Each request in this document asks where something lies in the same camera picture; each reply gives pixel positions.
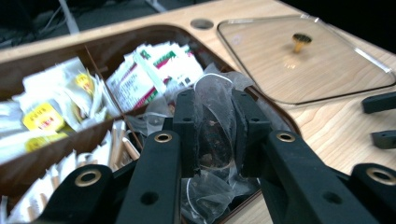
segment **gold knob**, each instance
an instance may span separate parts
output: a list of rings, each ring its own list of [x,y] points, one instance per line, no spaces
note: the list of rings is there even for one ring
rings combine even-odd
[[[303,46],[312,42],[312,38],[309,35],[300,33],[294,34],[292,39],[295,42],[294,53],[299,53]]]

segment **packet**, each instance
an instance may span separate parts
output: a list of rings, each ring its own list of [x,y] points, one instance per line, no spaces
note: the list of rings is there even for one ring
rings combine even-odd
[[[82,122],[91,114],[94,89],[92,77],[85,73],[76,75],[64,87],[64,91],[73,102],[72,110],[79,122]]]
[[[91,155],[92,154],[90,152],[80,153],[77,155],[76,166],[81,167],[89,164],[91,161]]]
[[[27,153],[25,144],[29,139],[55,134],[56,132],[54,131],[34,130],[13,134],[0,139],[0,164]]]
[[[58,172],[59,172],[59,179],[60,183],[62,183],[70,173],[76,170],[77,161],[76,161],[76,151],[73,150],[67,157],[65,157],[61,162],[58,164]]]
[[[14,101],[0,102],[0,139],[14,133],[26,131],[21,122],[23,112]]]
[[[56,133],[52,135],[38,136],[38,137],[30,138],[25,143],[24,146],[27,152],[32,152],[35,151],[36,149],[39,149],[41,147],[44,147],[46,145],[49,145],[53,142],[56,142],[66,137],[67,137],[66,133]]]
[[[101,145],[92,151],[90,160],[95,161],[96,164],[102,164],[106,166],[110,166],[110,154],[111,154],[111,146],[112,142],[111,132],[107,131],[104,140]]]
[[[26,223],[38,218],[53,191],[49,175],[37,179],[15,205],[7,218],[7,223]]]
[[[106,81],[123,112],[191,86],[204,71],[188,46],[169,42],[141,45]]]

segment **clear lid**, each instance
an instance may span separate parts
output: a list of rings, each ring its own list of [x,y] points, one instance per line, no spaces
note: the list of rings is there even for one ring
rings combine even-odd
[[[223,43],[261,91],[301,105],[395,85],[395,75],[318,18],[228,20]]]

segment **clear plastic wrapper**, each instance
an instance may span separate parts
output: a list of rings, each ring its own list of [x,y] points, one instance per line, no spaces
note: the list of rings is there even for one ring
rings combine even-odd
[[[198,157],[206,169],[221,169],[233,160],[236,121],[233,83],[216,74],[203,76],[194,85]]]
[[[194,223],[212,223],[233,201],[233,189],[208,171],[181,181],[181,210]]]
[[[237,71],[222,73],[213,63],[207,66],[204,73],[217,74],[219,76],[227,77],[233,83],[233,87],[238,91],[243,91],[246,87],[254,85],[254,81],[250,77],[247,77]]]

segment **black bracket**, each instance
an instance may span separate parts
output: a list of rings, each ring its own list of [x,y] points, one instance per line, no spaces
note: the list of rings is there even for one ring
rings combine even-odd
[[[372,114],[396,108],[396,92],[388,92],[369,96],[361,101],[363,112]],[[373,144],[381,149],[396,148],[396,130],[388,130],[371,134]]]
[[[191,93],[182,93],[177,111],[192,106]],[[233,103],[237,169],[260,179],[274,223],[394,223],[396,171],[367,163],[351,176],[337,172],[298,134],[273,131],[248,95],[234,91]],[[179,111],[173,125],[148,137],[139,161],[114,174],[101,165],[74,171],[34,223],[180,223],[180,180],[196,171],[196,146],[193,112]]]

